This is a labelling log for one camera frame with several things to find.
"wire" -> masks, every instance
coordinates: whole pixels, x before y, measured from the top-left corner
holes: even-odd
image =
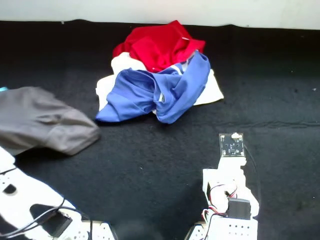
[[[64,203],[65,203],[65,198],[63,198],[63,201],[62,201],[62,203],[61,203],[59,206],[52,207],[52,208],[50,208],[49,210],[43,212],[42,214],[40,214],[39,216],[37,216],[33,221],[31,221],[30,223],[28,223],[26,226],[21,227],[21,228],[19,228],[19,229],[17,229],[17,230],[14,230],[14,231],[12,231],[12,232],[8,232],[8,233],[5,233],[5,234],[0,234],[0,237],[13,238],[13,237],[15,237],[15,235],[17,235],[17,236],[20,235],[21,232],[25,233],[25,232],[27,232],[27,231],[30,231],[30,230],[38,227],[38,226],[41,225],[41,224],[44,224],[47,220],[49,220],[49,219],[52,217],[52,214],[51,214],[49,217],[47,217],[44,221],[42,221],[41,223],[37,223],[36,225],[30,227],[32,224],[36,223],[37,220],[41,219],[41,218],[44,217],[45,215],[47,215],[47,214],[49,214],[49,213],[51,213],[51,212],[53,212],[53,211],[56,213],[56,212],[59,210],[59,208],[62,207],[62,205],[63,205]]]
[[[210,225],[211,225],[212,217],[213,217],[213,216],[216,216],[216,215],[219,215],[219,214],[214,213],[214,214],[212,214],[212,215],[211,215],[211,217],[210,217],[210,221],[209,221],[209,224],[208,224],[208,229],[207,229],[206,234],[205,234],[205,236],[204,236],[204,238],[203,238],[202,240],[206,240],[206,239],[207,239],[208,234],[209,234],[209,229],[210,229]]]
[[[44,224],[46,221],[48,221],[51,217],[52,217],[52,214],[50,216],[48,216],[45,220],[43,220],[41,223],[37,223],[36,225],[30,227],[32,224],[34,224],[35,222],[37,222],[37,220],[41,219],[42,217],[44,217],[45,215],[49,214],[49,213],[56,213],[57,211],[59,211],[60,209],[66,209],[66,210],[70,210],[70,211],[74,211],[74,212],[77,212],[79,213],[82,217],[85,217],[87,218],[89,221],[90,221],[90,231],[89,231],[89,240],[92,240],[92,230],[93,230],[93,221],[89,218],[88,215],[86,215],[85,213],[83,213],[82,211],[80,210],[77,210],[75,208],[72,208],[72,207],[68,207],[68,206],[62,206],[65,202],[65,199],[63,198],[63,202],[59,205],[59,206],[56,206],[56,207],[52,207],[50,208],[49,210],[43,212],[42,214],[40,214],[39,216],[37,216],[33,221],[31,221],[30,223],[28,223],[26,226],[22,227],[22,228],[19,228],[17,230],[14,230],[12,232],[8,232],[8,233],[5,233],[5,234],[0,234],[0,237],[3,237],[3,238],[7,238],[7,239],[10,239],[10,238],[14,238],[14,237],[17,237],[19,235],[22,235],[22,234],[25,234],[25,232],[27,231],[30,231],[42,224]]]
[[[247,148],[247,146],[245,144],[243,144],[246,152],[248,153],[249,157],[251,158],[251,162],[252,162],[252,165],[253,165],[253,168],[254,168],[254,171],[255,171],[255,176],[256,176],[256,187],[257,187],[257,191],[258,191],[258,203],[259,205],[261,205],[261,181],[260,181],[260,176],[259,176],[259,173],[258,173],[258,170],[257,170],[257,164],[256,164],[256,161],[254,159],[254,157],[252,156],[251,152],[249,151],[249,149]]]

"white wall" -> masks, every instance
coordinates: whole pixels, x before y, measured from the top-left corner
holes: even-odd
[[[0,0],[0,20],[320,29],[320,0]]]

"blue shirt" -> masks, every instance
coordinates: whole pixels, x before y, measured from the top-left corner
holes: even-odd
[[[120,122],[156,110],[162,123],[174,123],[198,99],[205,89],[210,63],[195,52],[186,63],[178,63],[152,73],[122,70],[116,77],[108,104],[96,115],[103,122]]]

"white robot part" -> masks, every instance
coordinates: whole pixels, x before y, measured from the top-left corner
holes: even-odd
[[[185,239],[257,240],[258,221],[254,217],[259,213],[259,203],[246,187],[246,177],[241,169],[247,163],[243,134],[222,133],[219,142],[221,156],[218,168],[203,169],[202,191],[208,203],[208,209],[202,212],[205,223],[197,224],[196,230],[194,228]],[[246,209],[247,213],[250,211],[248,217],[229,215],[232,198],[249,203],[250,208]]]
[[[26,175],[14,165],[14,162],[15,159],[0,147],[0,215],[3,219],[17,229],[24,228],[34,221],[31,207],[43,205],[60,207],[56,211],[65,216],[69,224],[58,237],[51,236],[41,225],[5,237],[24,234],[32,240],[88,240],[90,224],[82,221],[81,214],[74,211],[75,207],[47,184]],[[114,240],[114,236],[107,223],[93,222],[92,240],[99,239]]]

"circuit board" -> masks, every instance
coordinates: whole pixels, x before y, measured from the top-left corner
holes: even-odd
[[[221,157],[244,157],[244,142],[242,133],[220,133]]]

